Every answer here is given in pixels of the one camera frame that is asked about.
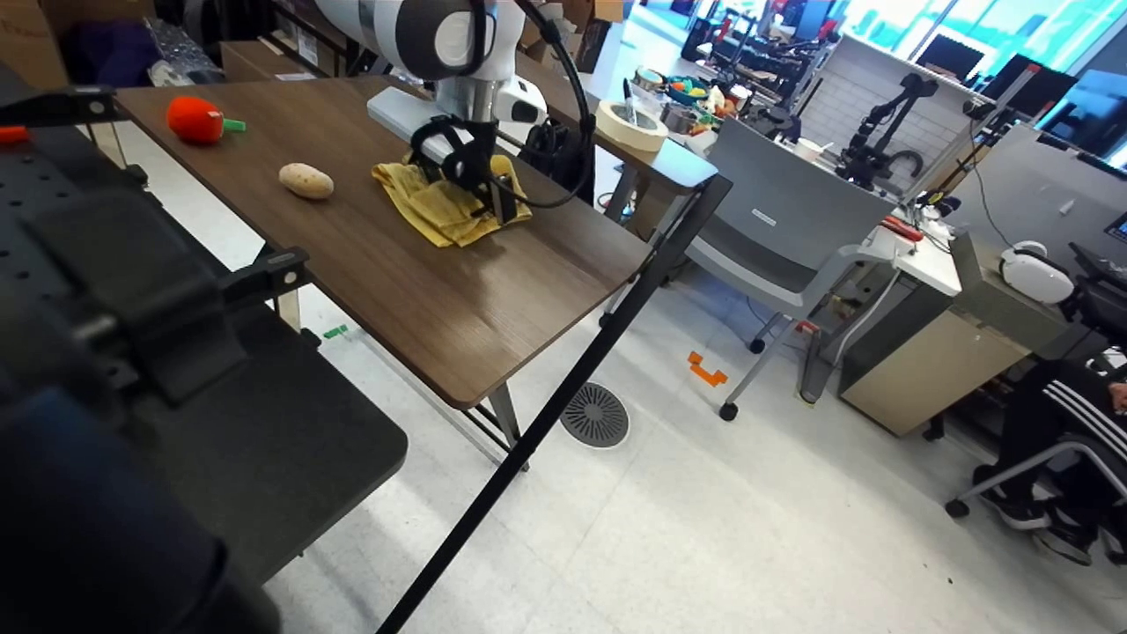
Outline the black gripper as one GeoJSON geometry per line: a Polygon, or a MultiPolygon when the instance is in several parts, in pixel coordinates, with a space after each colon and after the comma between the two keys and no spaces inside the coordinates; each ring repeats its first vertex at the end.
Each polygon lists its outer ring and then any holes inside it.
{"type": "Polygon", "coordinates": [[[494,205],[502,225],[516,223],[521,205],[510,177],[496,177],[490,158],[496,156],[496,128],[462,116],[433,116],[409,137],[409,158],[437,177],[441,193],[473,210],[473,193],[494,205]]]}

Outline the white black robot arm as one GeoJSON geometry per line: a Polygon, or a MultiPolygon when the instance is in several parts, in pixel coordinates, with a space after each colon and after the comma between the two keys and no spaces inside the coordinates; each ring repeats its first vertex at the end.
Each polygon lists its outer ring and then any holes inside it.
{"type": "Polygon", "coordinates": [[[517,75],[525,11],[517,0],[315,0],[316,11],[433,89],[420,98],[386,89],[367,116],[409,144],[409,162],[431,178],[478,197],[502,223],[517,216],[517,178],[494,170],[505,122],[542,122],[546,95],[517,75]]]}

